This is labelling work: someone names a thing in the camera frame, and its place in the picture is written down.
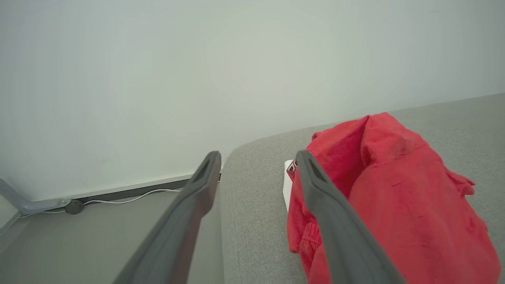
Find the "grey fabric sofa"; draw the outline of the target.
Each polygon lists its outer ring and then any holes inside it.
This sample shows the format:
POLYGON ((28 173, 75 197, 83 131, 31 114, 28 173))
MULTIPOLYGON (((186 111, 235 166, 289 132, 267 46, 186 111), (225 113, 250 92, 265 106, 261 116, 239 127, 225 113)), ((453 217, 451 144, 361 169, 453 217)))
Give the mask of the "grey fabric sofa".
MULTIPOLYGON (((485 221, 505 284, 505 92, 391 112, 420 134, 452 171, 476 182, 468 201, 485 221)), ((323 124, 244 144, 226 159, 219 186, 225 283, 305 283, 290 253, 284 163, 323 124)))

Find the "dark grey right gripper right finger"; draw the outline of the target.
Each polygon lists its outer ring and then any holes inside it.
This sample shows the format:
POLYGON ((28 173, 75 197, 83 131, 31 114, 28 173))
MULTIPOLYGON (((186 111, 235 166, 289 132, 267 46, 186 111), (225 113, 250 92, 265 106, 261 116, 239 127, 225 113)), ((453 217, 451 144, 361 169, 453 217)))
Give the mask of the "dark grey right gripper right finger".
POLYGON ((305 205, 317 219, 333 284, 406 284, 316 158, 301 150, 296 160, 305 205))

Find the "red garment with white stripes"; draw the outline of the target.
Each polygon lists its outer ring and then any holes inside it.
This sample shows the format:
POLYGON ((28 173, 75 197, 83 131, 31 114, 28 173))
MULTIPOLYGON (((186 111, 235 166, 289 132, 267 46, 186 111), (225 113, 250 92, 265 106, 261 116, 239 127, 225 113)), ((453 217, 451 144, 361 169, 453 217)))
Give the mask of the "red garment with white stripes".
MULTIPOLYGON (((500 263, 466 197, 474 182, 447 169, 388 113, 314 133, 305 149, 355 209, 406 284, 497 284, 500 263)), ((297 158, 287 217, 289 250, 308 284, 331 284, 317 219, 305 205, 297 158)))

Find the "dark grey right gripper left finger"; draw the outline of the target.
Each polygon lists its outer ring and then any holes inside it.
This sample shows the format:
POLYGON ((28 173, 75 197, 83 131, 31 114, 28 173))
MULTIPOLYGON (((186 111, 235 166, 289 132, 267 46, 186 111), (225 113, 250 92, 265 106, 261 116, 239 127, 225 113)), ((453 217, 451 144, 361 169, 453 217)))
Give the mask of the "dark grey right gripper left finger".
POLYGON ((202 218, 215 200, 221 154, 211 151, 114 284, 186 284, 202 218))

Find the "grey partition frame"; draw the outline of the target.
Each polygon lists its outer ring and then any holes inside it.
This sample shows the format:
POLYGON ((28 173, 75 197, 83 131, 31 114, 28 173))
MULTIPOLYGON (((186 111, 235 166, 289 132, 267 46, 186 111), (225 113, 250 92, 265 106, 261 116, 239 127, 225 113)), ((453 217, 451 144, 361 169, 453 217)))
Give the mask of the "grey partition frame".
POLYGON ((0 178, 0 196, 9 202, 17 211, 12 217, 4 221, 0 226, 0 235, 2 235, 8 228, 21 216, 28 216, 32 214, 49 212, 54 209, 64 209, 70 205, 70 198, 45 200, 45 201, 29 201, 26 197, 12 188, 4 179, 0 178))

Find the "dark baseboard strip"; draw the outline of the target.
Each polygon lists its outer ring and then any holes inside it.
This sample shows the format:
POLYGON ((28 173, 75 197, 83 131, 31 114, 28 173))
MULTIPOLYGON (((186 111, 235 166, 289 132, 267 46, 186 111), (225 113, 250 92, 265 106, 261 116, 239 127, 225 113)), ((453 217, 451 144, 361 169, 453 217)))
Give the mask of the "dark baseboard strip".
POLYGON ((159 185, 152 185, 148 187, 139 187, 135 189, 128 189, 121 192, 113 192, 108 194, 100 194, 95 196, 85 196, 83 198, 78 198, 83 204, 94 204, 99 201, 106 202, 116 202, 123 201, 132 198, 137 198, 145 194, 159 193, 159 192, 178 192, 180 189, 184 188, 189 180, 178 180, 174 182, 167 182, 159 185))

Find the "white fabric piece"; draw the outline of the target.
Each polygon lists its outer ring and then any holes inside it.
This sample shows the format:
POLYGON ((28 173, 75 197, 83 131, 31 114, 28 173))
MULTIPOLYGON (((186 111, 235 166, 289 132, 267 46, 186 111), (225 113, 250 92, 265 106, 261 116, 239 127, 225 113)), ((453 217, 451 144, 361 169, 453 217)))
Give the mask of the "white fabric piece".
POLYGON ((290 197, 292 194, 292 184, 293 177, 295 173, 296 165, 294 164, 294 160, 287 160, 284 163, 284 179, 283 179, 283 187, 282 187, 282 195, 284 198, 284 203, 286 206, 287 212, 289 211, 289 203, 290 197))

